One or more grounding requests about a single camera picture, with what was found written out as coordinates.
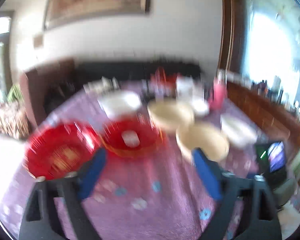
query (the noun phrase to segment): laptop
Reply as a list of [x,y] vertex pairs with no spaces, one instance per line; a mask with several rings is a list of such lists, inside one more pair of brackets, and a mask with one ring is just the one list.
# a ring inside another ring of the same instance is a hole
[[255,145],[259,174],[263,175],[271,189],[281,186],[287,179],[286,155],[283,141]]

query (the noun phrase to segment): pink bottle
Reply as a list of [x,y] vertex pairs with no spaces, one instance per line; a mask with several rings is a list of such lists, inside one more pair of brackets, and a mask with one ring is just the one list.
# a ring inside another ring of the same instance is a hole
[[208,100],[211,110],[221,109],[225,98],[227,97],[227,85],[225,72],[218,70],[218,77],[213,81],[213,91]]

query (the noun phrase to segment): bright window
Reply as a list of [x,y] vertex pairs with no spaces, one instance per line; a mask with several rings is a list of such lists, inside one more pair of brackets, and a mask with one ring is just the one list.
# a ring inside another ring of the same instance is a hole
[[250,78],[254,82],[267,80],[271,88],[274,76],[280,77],[283,92],[293,103],[300,72],[293,70],[292,47],[284,30],[266,15],[255,13],[247,45],[246,70]]
[[0,34],[10,31],[10,17],[0,17]]

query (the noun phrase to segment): picture frame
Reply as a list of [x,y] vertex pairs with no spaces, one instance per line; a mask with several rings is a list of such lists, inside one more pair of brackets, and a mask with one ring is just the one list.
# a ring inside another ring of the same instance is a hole
[[91,17],[147,14],[151,0],[47,0],[43,30]]

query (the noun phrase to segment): window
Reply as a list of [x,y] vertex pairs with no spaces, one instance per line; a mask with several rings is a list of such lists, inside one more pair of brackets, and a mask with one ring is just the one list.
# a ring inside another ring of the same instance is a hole
[[0,17],[0,34],[10,31],[10,17]]
[[269,88],[278,76],[290,103],[300,103],[300,7],[295,0],[246,0],[246,8],[242,74]]

